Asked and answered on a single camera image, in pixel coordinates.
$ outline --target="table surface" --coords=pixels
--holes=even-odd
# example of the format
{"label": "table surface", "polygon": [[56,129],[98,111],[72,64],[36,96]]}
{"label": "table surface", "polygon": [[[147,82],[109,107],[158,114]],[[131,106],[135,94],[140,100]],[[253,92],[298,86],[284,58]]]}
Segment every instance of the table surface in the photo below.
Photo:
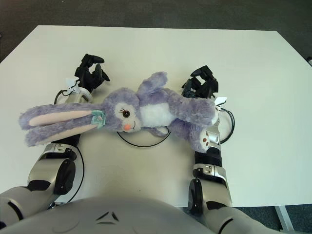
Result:
{"label": "table surface", "polygon": [[[244,30],[38,26],[0,64],[0,193],[26,185],[44,148],[26,147],[20,113],[52,103],[85,53],[103,57],[111,79],[94,91],[94,102],[120,87],[136,90],[156,71],[168,72],[166,87],[180,93],[207,64],[236,120],[222,144],[233,205],[312,203],[312,68],[277,32]],[[228,122],[221,118],[223,136]],[[109,191],[187,206],[194,153],[185,141],[170,136],[141,149],[101,129],[84,133],[79,147],[85,179],[75,199]]]}

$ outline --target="bunny nose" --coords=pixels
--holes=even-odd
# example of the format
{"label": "bunny nose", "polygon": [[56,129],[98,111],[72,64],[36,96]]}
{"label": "bunny nose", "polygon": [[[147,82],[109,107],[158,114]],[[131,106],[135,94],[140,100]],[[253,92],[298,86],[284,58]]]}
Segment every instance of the bunny nose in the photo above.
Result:
{"label": "bunny nose", "polygon": [[123,130],[125,130],[125,131],[129,131],[130,129],[131,129],[131,125],[129,123],[127,123],[123,126]]}

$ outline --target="bunny paw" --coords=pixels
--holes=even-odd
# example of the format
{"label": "bunny paw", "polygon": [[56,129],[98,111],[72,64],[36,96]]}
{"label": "bunny paw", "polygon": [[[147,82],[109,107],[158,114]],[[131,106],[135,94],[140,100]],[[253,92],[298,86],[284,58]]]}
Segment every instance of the bunny paw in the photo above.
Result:
{"label": "bunny paw", "polygon": [[206,131],[206,129],[202,130],[200,132],[200,136],[199,136],[199,141],[200,141],[200,145],[201,147],[207,151],[209,149],[210,146],[210,140],[209,140],[209,134]]}

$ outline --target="stuffed bunny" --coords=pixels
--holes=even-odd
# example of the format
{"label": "stuffed bunny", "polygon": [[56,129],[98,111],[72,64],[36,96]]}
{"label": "stuffed bunny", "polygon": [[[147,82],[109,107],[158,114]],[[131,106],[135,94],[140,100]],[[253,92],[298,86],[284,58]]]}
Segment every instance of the stuffed bunny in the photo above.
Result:
{"label": "stuffed bunny", "polygon": [[120,88],[102,104],[71,103],[42,105],[23,113],[22,129],[28,130],[28,146],[45,144],[105,127],[110,131],[136,132],[147,129],[156,136],[165,136],[168,129],[204,153],[209,148],[206,129],[218,119],[218,108],[205,98],[186,98],[163,88],[167,73],[152,74],[138,91]]}

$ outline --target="floor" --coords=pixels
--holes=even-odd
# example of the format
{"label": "floor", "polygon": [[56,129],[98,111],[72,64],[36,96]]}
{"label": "floor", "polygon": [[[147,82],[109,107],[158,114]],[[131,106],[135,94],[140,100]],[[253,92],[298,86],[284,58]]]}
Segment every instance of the floor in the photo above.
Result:
{"label": "floor", "polygon": [[[37,25],[278,31],[312,56],[311,0],[0,0],[0,61]],[[279,230],[273,207],[240,208]],[[312,205],[288,206],[294,228],[312,232]]]}

